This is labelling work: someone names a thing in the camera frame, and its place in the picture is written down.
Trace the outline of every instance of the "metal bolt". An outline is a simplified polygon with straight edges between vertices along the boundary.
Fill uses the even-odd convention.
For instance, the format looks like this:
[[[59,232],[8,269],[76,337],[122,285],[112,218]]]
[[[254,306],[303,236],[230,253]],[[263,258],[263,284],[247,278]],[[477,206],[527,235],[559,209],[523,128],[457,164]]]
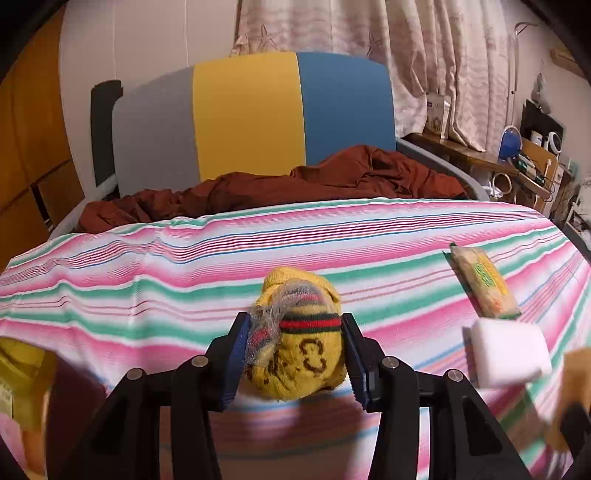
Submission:
[[[398,365],[400,365],[400,362],[395,356],[385,356],[382,359],[382,365],[386,368],[396,368]]]
[[[447,372],[447,376],[454,382],[461,382],[464,379],[464,374],[459,370],[450,370]]]
[[[191,365],[193,365],[194,367],[205,367],[205,365],[207,365],[209,363],[209,358],[207,358],[205,355],[198,355],[198,356],[194,356],[193,359],[191,360]]]
[[[129,380],[137,380],[138,378],[141,378],[143,374],[144,372],[142,372],[141,368],[132,368],[127,372],[127,378]]]

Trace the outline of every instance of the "blue panel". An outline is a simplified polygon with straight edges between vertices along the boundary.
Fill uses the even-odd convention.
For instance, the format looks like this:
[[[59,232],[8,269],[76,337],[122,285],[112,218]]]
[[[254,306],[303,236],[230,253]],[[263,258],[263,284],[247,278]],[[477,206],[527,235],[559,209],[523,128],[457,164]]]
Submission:
[[[298,53],[306,165],[353,145],[396,150],[388,70],[371,60]]]

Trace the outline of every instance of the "white sponge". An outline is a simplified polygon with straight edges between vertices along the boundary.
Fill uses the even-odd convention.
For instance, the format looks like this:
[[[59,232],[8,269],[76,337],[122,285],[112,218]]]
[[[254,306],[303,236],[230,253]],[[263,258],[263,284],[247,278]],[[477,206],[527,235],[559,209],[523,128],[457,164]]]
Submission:
[[[472,326],[478,386],[523,384],[552,373],[542,330],[535,323],[479,319]]]

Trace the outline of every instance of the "green label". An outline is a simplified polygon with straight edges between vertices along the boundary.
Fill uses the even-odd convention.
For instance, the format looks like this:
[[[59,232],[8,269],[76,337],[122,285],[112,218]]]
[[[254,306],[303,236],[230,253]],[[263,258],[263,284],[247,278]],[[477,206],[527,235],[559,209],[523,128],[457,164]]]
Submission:
[[[474,264],[474,271],[478,274],[484,285],[487,287],[496,287],[495,281],[486,271],[486,268],[481,263]]]

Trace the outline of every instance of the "yellow panel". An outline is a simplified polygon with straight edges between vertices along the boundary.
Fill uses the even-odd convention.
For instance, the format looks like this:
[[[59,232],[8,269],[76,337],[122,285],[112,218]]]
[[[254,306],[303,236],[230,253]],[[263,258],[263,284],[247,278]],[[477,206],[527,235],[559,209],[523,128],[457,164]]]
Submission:
[[[295,53],[196,65],[193,118],[202,180],[231,171],[281,175],[306,163]]]

